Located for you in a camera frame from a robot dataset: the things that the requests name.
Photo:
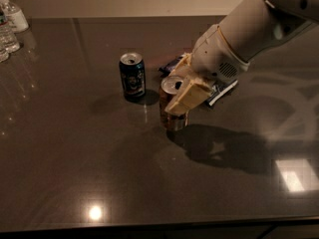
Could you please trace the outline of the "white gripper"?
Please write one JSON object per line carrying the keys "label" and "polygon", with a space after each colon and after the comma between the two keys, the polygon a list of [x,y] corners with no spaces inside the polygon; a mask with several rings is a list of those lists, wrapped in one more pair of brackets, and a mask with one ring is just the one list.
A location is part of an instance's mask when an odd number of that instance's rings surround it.
{"label": "white gripper", "polygon": [[182,55],[169,76],[184,78],[175,96],[173,109],[185,114],[207,100],[213,93],[210,82],[190,75],[192,70],[199,75],[225,84],[238,79],[248,70],[250,63],[242,60],[227,43],[218,25],[212,25],[195,42],[191,53]]}

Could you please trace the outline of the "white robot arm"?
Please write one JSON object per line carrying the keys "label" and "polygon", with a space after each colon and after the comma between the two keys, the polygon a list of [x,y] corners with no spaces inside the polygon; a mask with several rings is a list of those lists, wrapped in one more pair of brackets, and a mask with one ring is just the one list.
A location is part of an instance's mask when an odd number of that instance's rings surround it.
{"label": "white robot arm", "polygon": [[281,46],[319,22],[319,0],[243,0],[209,27],[171,72],[183,78],[165,111],[181,116],[214,105],[237,84],[258,54]]}

